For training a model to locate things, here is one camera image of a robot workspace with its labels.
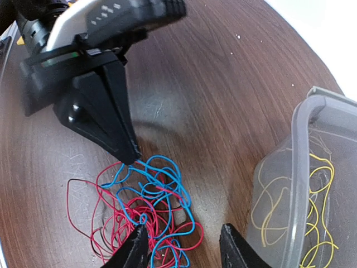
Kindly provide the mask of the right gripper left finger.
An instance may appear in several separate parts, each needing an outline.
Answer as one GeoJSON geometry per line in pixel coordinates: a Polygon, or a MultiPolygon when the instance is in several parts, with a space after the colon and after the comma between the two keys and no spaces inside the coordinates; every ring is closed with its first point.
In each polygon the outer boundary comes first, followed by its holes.
{"type": "Polygon", "coordinates": [[[148,266],[148,232],[139,224],[125,240],[124,244],[102,268],[144,268],[148,266]]]}

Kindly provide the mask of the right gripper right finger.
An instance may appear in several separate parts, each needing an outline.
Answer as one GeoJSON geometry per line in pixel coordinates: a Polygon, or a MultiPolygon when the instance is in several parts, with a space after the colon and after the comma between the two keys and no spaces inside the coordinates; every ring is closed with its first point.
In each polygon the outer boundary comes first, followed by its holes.
{"type": "Polygon", "coordinates": [[[222,225],[219,245],[224,268],[271,268],[231,223],[222,225]]]}

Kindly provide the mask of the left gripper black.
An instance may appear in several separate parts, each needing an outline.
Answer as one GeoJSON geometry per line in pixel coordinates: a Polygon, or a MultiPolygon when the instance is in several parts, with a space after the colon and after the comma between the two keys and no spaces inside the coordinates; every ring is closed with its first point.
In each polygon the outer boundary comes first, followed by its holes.
{"type": "Polygon", "coordinates": [[[70,45],[20,63],[25,116],[54,104],[62,125],[94,142],[124,164],[141,157],[129,108],[126,70],[120,61],[147,30],[127,31],[91,47],[77,34],[70,45]],[[100,74],[94,72],[102,67],[100,74]]]}

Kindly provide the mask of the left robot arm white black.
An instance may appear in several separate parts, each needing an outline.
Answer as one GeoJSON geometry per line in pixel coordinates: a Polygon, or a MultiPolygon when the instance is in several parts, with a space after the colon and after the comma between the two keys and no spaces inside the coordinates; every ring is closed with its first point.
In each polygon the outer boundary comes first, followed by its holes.
{"type": "Polygon", "coordinates": [[[126,165],[141,156],[129,109],[126,70],[128,49],[147,36],[128,31],[108,40],[111,49],[86,45],[82,33],[61,48],[45,51],[55,20],[68,8],[47,1],[42,18],[21,13],[16,23],[30,56],[21,62],[22,106],[26,116],[52,106],[60,123],[99,145],[126,165]]]}

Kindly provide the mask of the clear grey plastic container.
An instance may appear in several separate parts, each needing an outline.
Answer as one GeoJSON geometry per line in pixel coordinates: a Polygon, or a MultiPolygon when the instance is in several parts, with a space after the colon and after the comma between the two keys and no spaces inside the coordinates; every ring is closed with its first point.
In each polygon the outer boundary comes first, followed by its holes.
{"type": "Polygon", "coordinates": [[[356,266],[356,102],[313,87],[255,167],[247,242],[271,267],[356,266]]]}

